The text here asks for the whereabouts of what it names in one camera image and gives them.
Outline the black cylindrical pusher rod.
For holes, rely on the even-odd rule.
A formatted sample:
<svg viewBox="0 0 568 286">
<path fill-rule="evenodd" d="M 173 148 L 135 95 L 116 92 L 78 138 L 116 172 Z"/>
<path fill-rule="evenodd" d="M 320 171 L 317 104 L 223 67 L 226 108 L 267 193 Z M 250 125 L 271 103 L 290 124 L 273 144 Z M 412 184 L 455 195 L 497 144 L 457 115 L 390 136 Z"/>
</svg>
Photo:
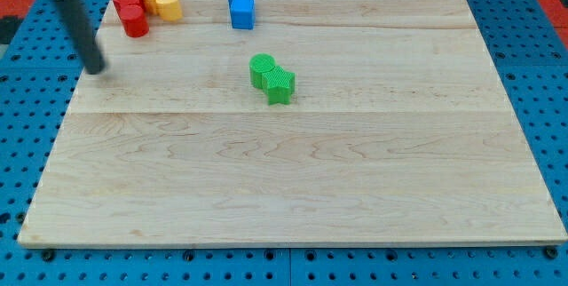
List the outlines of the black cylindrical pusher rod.
<svg viewBox="0 0 568 286">
<path fill-rule="evenodd" d="M 103 52 L 94 35 L 82 0 L 53 0 L 65 25 L 83 67 L 90 75 L 98 75 L 106 68 Z"/>
</svg>

